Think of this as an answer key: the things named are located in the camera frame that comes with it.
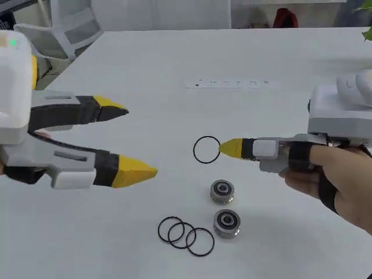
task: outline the red object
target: red object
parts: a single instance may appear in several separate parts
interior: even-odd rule
[[[296,15],[287,8],[278,9],[273,28],[298,28]]]

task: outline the green plant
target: green plant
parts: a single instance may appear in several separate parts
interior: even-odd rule
[[[356,10],[370,10],[372,11],[372,0],[366,0],[364,4]],[[368,31],[363,32],[362,35],[364,36],[365,41],[372,41],[372,26],[369,28]]]

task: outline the white tabletop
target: white tabletop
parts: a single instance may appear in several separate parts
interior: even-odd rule
[[[66,191],[51,189],[49,178],[37,185],[1,178],[1,277],[367,278],[372,237],[364,231],[289,189],[277,175],[260,172],[256,163],[221,155],[202,165],[192,155],[203,135],[223,142],[306,132],[312,89],[371,67],[372,44],[361,31],[105,33],[50,89],[101,94],[130,113],[52,136],[141,159],[159,174],[124,189]],[[185,80],[201,77],[275,83],[254,90],[185,89]],[[197,152],[213,157],[216,146],[203,146]],[[209,198],[218,179],[235,185],[235,200],[226,207]],[[216,237],[207,257],[158,238],[166,216],[212,230],[221,208],[240,215],[241,234],[232,241]],[[208,244],[201,233],[194,249],[202,252]]]

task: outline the o-ring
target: o-ring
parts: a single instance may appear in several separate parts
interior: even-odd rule
[[[193,252],[193,251],[190,249],[191,245],[194,244],[195,239],[194,239],[194,241],[192,242],[191,245],[188,245],[188,243],[187,243],[187,242],[188,242],[188,241],[187,241],[187,240],[188,240],[188,237],[191,235],[192,232],[194,232],[195,235],[196,235],[196,231],[205,231],[205,232],[207,232],[207,233],[210,235],[210,237],[212,238],[212,241],[213,241],[213,243],[212,243],[212,247],[211,247],[211,249],[210,249],[208,252],[206,252],[205,254],[197,254],[197,253]],[[187,249],[189,250],[189,252],[192,253],[194,256],[196,256],[196,257],[205,257],[205,256],[209,255],[209,254],[213,251],[213,249],[214,249],[214,236],[213,236],[213,234],[212,234],[209,230],[207,230],[206,228],[195,228],[195,229],[189,231],[188,234],[186,235],[186,247],[187,247]]]
[[[170,232],[172,231],[172,229],[173,229],[174,227],[176,227],[176,226],[178,226],[178,225],[180,225],[180,224],[181,224],[183,227],[185,227],[185,225],[189,226],[189,227],[191,228],[191,231],[194,232],[194,240],[190,243],[190,245],[187,245],[187,243],[186,243],[186,246],[176,246],[176,245],[174,244],[175,241],[170,240]],[[171,226],[170,229],[169,229],[169,231],[168,231],[168,243],[170,243],[170,245],[171,245],[172,247],[175,247],[175,248],[177,248],[177,249],[179,249],[179,250],[183,250],[183,249],[186,249],[186,248],[190,247],[192,244],[194,244],[195,240],[196,240],[196,231],[195,231],[195,228],[194,228],[192,225],[190,225],[189,223],[186,223],[186,222],[181,221],[181,222],[176,223],[176,224],[174,224],[173,226]]]
[[[162,236],[161,236],[161,234],[160,234],[160,227],[162,226],[162,224],[166,221],[166,220],[170,220],[170,219],[175,219],[175,220],[177,220],[177,221],[180,221],[179,223],[177,223],[177,224],[182,224],[182,234],[181,234],[181,236],[180,237],[178,237],[178,238],[176,238],[176,239],[174,239],[174,240],[166,240],[165,238],[163,238]],[[162,240],[162,241],[164,241],[164,242],[166,242],[166,243],[170,243],[170,244],[172,244],[173,242],[177,242],[178,240],[180,240],[183,236],[184,236],[184,234],[185,234],[185,225],[184,225],[184,222],[180,219],[180,218],[178,218],[178,217],[175,217],[175,216],[169,216],[169,217],[166,217],[166,218],[164,218],[161,222],[160,222],[160,224],[158,225],[158,236],[159,236],[159,238]]]
[[[192,153],[194,154],[194,158],[195,158],[199,163],[202,163],[202,164],[211,164],[211,163],[213,163],[215,160],[217,160],[217,158],[220,156],[220,154],[221,154],[220,151],[218,152],[217,156],[216,156],[213,160],[211,160],[211,161],[209,161],[209,162],[203,162],[203,161],[199,160],[198,157],[196,157],[196,154],[195,154],[195,148],[196,148],[196,145],[198,144],[198,142],[199,142],[200,140],[202,140],[202,139],[204,139],[204,138],[212,138],[212,139],[214,139],[215,141],[217,141],[219,145],[221,145],[220,141],[219,141],[217,138],[212,137],[211,135],[205,135],[205,136],[199,138],[199,139],[196,141],[196,143],[194,144],[194,147],[193,147],[193,149],[192,149]]]

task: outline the metal bearing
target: metal bearing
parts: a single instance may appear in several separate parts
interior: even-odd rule
[[[222,209],[214,216],[213,229],[219,237],[232,239],[240,233],[240,217],[230,209]]]
[[[219,205],[226,205],[233,201],[234,186],[226,180],[217,180],[210,186],[210,197]]]

